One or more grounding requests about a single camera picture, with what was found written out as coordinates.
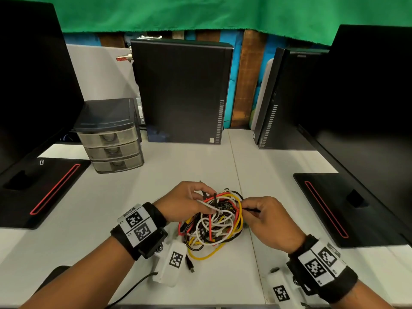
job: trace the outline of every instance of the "forearm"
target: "forearm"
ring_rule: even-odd
[[[109,237],[99,247],[34,294],[22,309],[104,308],[134,260]]]
[[[368,286],[358,280],[353,289],[336,304],[333,309],[394,309]]]

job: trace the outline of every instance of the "monitor stand base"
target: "monitor stand base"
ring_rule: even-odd
[[[338,173],[295,173],[293,177],[337,246],[408,244],[393,227],[399,220],[381,203],[365,203]]]
[[[85,159],[34,159],[0,187],[0,227],[38,228],[89,165]]]

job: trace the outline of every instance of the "white desk surface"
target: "white desk surface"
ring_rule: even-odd
[[[0,307],[23,304],[54,268],[73,265],[103,242],[121,214],[156,200],[182,180],[202,180],[217,191],[239,190],[227,130],[221,145],[143,141],[142,149],[141,168],[98,174],[90,166],[37,230],[0,230]],[[87,158],[80,145],[54,145],[42,156]],[[153,265],[152,258],[139,259],[112,301]],[[194,261],[194,269],[192,274],[184,267],[173,288],[148,279],[121,304],[265,304],[249,230],[213,257]]]
[[[259,150],[252,135],[251,130],[229,130],[242,196],[276,197],[305,233],[334,244],[293,174],[336,170],[317,151]],[[273,304],[264,277],[273,267],[288,271],[287,255],[263,245],[253,234],[252,241],[265,301]],[[393,305],[412,304],[412,248],[403,245],[338,250],[359,278],[385,300]],[[296,288],[291,280],[289,284]],[[310,305],[325,304],[317,296],[306,296],[306,301]]]

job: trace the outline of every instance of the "wrist strap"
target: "wrist strap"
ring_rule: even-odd
[[[152,204],[136,205],[117,219],[111,235],[128,251],[134,260],[141,255],[148,258],[167,237],[163,229],[166,219]]]
[[[331,244],[325,245],[312,235],[289,258],[287,266],[305,293],[318,294],[329,303],[341,300],[358,280]]]

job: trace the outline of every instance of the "green curtain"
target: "green curtain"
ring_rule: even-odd
[[[255,29],[331,44],[340,24],[412,26],[412,0],[38,1],[54,4],[64,32]]]

